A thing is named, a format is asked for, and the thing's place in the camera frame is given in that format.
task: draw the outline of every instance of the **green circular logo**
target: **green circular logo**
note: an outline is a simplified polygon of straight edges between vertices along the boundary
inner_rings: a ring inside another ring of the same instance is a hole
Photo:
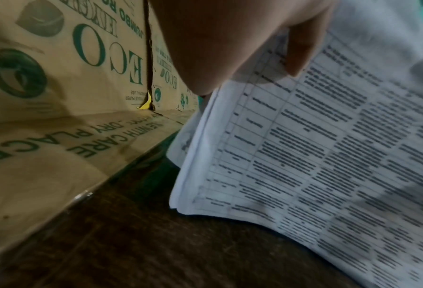
[[[159,102],[159,100],[161,100],[161,89],[156,88],[156,90],[155,90],[155,101]]]
[[[42,67],[31,56],[16,50],[0,50],[0,89],[19,98],[34,98],[47,86]]]

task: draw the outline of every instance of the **dark wooden surface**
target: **dark wooden surface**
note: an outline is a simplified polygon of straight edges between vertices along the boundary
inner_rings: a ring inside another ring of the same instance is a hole
[[[107,183],[6,253],[0,288],[358,287],[268,229],[170,210],[177,172],[158,158]]]

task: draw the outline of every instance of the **finger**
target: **finger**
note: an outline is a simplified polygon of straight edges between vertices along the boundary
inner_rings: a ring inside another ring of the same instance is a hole
[[[290,28],[286,55],[286,71],[289,75],[298,76],[310,61],[325,36],[333,8],[334,5],[331,5],[314,18]]]

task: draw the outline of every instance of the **hand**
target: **hand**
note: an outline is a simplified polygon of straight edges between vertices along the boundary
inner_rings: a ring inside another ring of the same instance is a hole
[[[150,0],[180,77],[206,95],[281,26],[286,70],[297,76],[321,43],[336,0]]]

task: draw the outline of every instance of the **paper document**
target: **paper document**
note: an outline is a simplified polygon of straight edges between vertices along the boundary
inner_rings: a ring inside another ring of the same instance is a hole
[[[171,207],[271,228],[365,287],[423,288],[423,95],[335,34],[298,79],[285,47],[213,94]]]

